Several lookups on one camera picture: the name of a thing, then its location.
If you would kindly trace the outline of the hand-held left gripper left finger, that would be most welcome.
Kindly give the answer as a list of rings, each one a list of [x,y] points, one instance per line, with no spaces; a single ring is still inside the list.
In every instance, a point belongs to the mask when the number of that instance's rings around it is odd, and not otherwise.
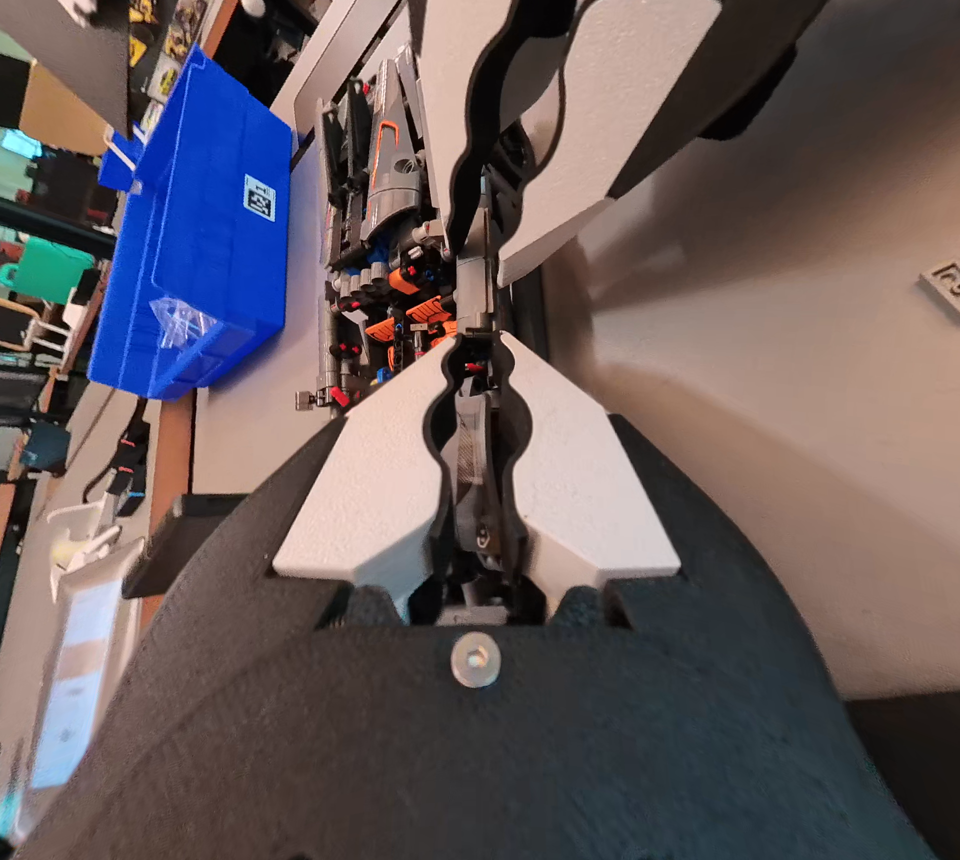
[[[401,619],[434,574],[457,429],[446,338],[353,408],[273,558],[283,577],[385,590]]]

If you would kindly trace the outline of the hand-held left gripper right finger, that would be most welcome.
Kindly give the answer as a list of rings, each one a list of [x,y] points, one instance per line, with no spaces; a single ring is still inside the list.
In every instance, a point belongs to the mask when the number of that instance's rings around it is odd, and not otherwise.
[[[575,588],[677,575],[680,557],[606,410],[512,334],[501,341],[531,420],[511,475],[531,544],[523,571],[548,611]]]

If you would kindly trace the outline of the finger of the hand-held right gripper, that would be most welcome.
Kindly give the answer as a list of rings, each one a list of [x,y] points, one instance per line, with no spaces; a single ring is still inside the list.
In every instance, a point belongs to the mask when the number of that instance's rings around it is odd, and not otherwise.
[[[499,136],[546,91],[577,0],[408,0],[434,204],[467,242]]]
[[[518,225],[499,247],[503,288],[577,235],[614,201],[627,159],[718,19],[719,0],[594,0],[559,69],[552,155],[527,181]]]

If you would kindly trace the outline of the grey lego car model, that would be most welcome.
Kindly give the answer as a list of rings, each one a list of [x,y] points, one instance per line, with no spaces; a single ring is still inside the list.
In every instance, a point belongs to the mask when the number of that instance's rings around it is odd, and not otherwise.
[[[495,291],[496,249],[520,219],[534,149],[521,122],[507,126],[481,170],[478,214],[457,256],[429,192],[426,120],[410,45],[370,79],[351,78],[336,103],[318,105],[321,204],[319,374],[295,409],[342,416],[414,368],[446,340],[457,344],[454,384],[426,430],[448,469],[440,535],[431,539],[415,621],[441,607],[504,609],[539,623],[546,597],[522,578],[529,541],[505,512],[505,470],[519,452],[521,407],[508,394],[508,351],[498,329],[515,325],[511,290]]]

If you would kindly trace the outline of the lego box with yellow car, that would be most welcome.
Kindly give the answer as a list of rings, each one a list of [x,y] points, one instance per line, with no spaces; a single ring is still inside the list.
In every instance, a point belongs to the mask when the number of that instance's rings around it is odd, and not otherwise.
[[[129,0],[127,67],[131,94],[148,93],[156,74],[178,0]]]

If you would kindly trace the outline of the scattered small lego pieces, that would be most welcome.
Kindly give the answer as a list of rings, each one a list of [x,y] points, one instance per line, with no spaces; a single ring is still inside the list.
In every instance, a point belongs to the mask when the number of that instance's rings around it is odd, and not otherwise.
[[[959,320],[959,261],[950,259],[922,271],[918,282],[931,298]]]

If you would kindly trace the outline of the blue plastic storage bin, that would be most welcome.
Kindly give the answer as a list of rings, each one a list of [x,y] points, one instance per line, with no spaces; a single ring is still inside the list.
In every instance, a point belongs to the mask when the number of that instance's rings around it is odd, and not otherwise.
[[[128,189],[90,381],[176,400],[282,330],[291,155],[290,127],[193,46],[146,142],[120,159]],[[219,324],[161,350],[150,303],[164,297]]]

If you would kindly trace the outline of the white plastic clip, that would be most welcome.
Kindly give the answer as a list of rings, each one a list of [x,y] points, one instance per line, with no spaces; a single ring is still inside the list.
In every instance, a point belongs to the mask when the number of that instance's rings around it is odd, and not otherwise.
[[[64,506],[47,514],[46,524],[54,530],[50,548],[50,586],[57,602],[61,579],[104,557],[122,534],[117,522],[114,494],[103,494],[96,502]]]

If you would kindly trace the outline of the silver metal tray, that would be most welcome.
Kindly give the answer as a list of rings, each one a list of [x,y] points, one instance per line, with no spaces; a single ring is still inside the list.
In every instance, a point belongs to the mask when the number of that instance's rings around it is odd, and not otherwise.
[[[145,537],[85,551],[58,581],[57,626],[30,750],[29,794],[50,802],[81,763],[138,638],[139,605],[123,596]]]

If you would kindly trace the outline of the teal plastic container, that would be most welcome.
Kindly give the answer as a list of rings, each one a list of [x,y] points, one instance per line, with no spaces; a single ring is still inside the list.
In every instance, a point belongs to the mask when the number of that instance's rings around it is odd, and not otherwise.
[[[20,260],[1,266],[1,284],[18,296],[65,306],[94,264],[94,257],[86,252],[30,237]]]

